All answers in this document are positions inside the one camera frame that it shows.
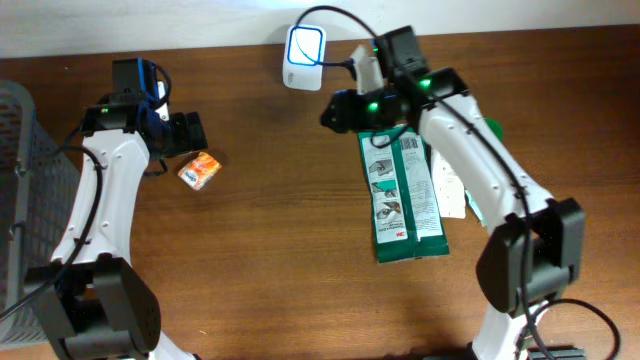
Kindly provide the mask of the green lid glass jar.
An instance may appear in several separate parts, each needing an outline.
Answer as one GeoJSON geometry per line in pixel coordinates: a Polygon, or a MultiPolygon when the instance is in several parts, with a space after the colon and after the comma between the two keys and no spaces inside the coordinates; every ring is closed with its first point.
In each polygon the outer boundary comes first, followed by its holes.
{"type": "Polygon", "coordinates": [[[491,118],[485,118],[484,119],[486,125],[488,126],[488,128],[491,130],[491,132],[495,135],[495,137],[500,141],[503,142],[504,141],[504,130],[502,128],[502,126],[500,125],[500,123],[496,120],[493,120],[491,118]]]}

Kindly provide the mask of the green white long package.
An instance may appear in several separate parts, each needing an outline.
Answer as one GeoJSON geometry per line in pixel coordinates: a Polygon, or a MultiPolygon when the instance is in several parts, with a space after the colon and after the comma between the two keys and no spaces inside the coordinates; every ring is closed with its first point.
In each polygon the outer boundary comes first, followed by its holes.
{"type": "Polygon", "coordinates": [[[429,147],[399,128],[358,134],[380,264],[450,253],[431,179],[429,147]]]}

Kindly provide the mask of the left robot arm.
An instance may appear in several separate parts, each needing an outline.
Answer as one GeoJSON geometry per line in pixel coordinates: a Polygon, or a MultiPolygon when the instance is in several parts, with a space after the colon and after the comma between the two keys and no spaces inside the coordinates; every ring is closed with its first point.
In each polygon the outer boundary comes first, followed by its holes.
{"type": "Polygon", "coordinates": [[[206,135],[197,113],[169,113],[172,84],[159,64],[116,60],[112,75],[112,91],[79,126],[83,167],[67,228],[49,264],[26,274],[30,305],[60,359],[190,359],[163,332],[130,240],[149,164],[206,149],[206,135]]]}

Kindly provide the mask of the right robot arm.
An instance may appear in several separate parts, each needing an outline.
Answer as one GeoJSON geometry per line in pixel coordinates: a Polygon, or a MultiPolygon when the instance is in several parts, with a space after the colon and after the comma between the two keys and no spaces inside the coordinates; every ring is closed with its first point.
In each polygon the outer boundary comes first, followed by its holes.
{"type": "Polygon", "coordinates": [[[336,133],[407,123],[452,166],[485,219],[488,243],[476,275],[488,301],[478,335],[453,359],[551,357],[528,344],[545,306],[580,274],[585,213],[533,180],[490,129],[451,67],[432,70],[410,26],[359,46],[346,60],[357,86],[336,92],[321,115],[336,133]]]}

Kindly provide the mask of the white cosmetic tube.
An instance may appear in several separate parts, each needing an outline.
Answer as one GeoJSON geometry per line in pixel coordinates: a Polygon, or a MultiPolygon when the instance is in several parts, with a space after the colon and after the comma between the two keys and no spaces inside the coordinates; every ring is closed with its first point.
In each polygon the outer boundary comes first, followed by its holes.
{"type": "Polygon", "coordinates": [[[431,178],[440,216],[464,219],[466,217],[464,185],[451,165],[435,148],[431,148],[431,178]]]}

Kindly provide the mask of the orange tissue packet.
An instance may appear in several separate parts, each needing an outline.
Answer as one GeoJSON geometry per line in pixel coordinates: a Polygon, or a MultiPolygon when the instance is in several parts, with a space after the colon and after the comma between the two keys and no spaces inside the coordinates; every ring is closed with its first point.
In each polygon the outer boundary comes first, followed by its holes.
{"type": "Polygon", "coordinates": [[[191,189],[199,191],[222,168],[222,165],[206,152],[200,152],[178,172],[191,189]]]}

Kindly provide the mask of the mint green wipes packet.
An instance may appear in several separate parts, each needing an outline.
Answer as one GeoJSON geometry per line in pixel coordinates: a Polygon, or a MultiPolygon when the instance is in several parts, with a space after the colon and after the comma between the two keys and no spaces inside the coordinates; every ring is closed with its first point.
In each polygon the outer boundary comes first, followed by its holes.
{"type": "Polygon", "coordinates": [[[473,198],[473,196],[471,195],[471,193],[468,190],[465,190],[465,196],[466,196],[467,205],[473,211],[474,215],[476,216],[476,218],[480,222],[481,226],[485,227],[486,226],[485,217],[482,214],[478,203],[475,201],[475,199],[473,198]]]}

